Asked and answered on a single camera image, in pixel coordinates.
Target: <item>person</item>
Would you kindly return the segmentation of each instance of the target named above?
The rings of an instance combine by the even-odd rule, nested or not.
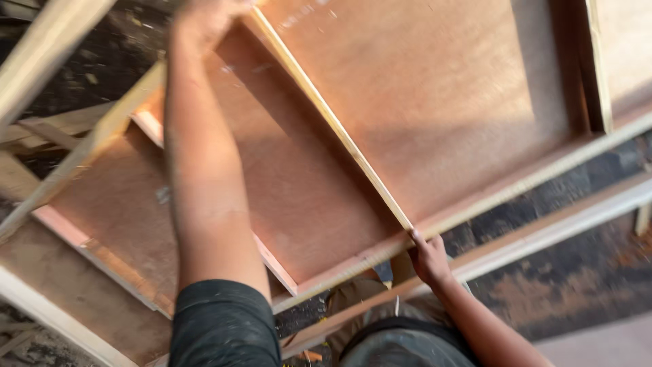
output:
[[[171,367],[282,365],[238,149],[203,63],[251,7],[245,0],[189,0],[170,29],[164,131],[180,272]],[[410,268],[433,295],[421,306],[378,306],[335,332],[329,337],[334,363],[550,365],[456,282],[441,237],[426,242],[410,235],[417,245]],[[334,291],[330,311],[385,289],[379,285],[355,278]]]

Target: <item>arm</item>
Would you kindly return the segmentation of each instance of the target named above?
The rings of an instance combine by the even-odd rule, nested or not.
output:
[[[547,367],[552,364],[530,342],[496,317],[453,277],[440,236],[417,245],[410,256],[419,277],[430,286],[483,366]]]
[[[251,6],[244,0],[190,0],[176,15],[170,30],[164,131],[179,243],[179,289],[226,279],[253,287],[269,301],[237,146],[203,60],[233,18]]]

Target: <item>wooden furniture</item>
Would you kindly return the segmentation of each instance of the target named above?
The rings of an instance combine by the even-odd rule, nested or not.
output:
[[[641,0],[278,0],[256,9],[207,68],[243,158],[274,312],[408,248],[404,229],[451,229],[652,128],[650,58],[634,53],[649,39],[643,20],[652,5]],[[0,236],[33,212],[170,316],[164,67],[98,122]],[[127,128],[129,114],[142,131]],[[649,202],[649,189],[649,177],[637,178],[453,267],[462,280],[480,276]],[[285,355],[419,284],[301,331],[284,341]]]

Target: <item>forearm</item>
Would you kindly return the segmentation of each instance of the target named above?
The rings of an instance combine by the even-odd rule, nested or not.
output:
[[[250,229],[235,140],[222,117],[193,34],[170,35],[164,136],[179,242],[179,288],[205,279],[247,284],[268,300],[267,273]]]
[[[551,366],[531,343],[496,317],[452,276],[431,288],[483,366]]]

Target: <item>hand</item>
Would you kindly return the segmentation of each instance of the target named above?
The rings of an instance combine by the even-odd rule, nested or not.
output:
[[[181,42],[202,55],[212,52],[233,19],[249,13],[255,4],[256,0],[188,0],[175,15],[172,36],[181,36]]]
[[[445,284],[455,282],[441,236],[437,235],[426,242],[415,229],[409,231],[408,234],[417,245],[407,253],[412,259],[412,265],[419,278],[433,290],[441,289]]]

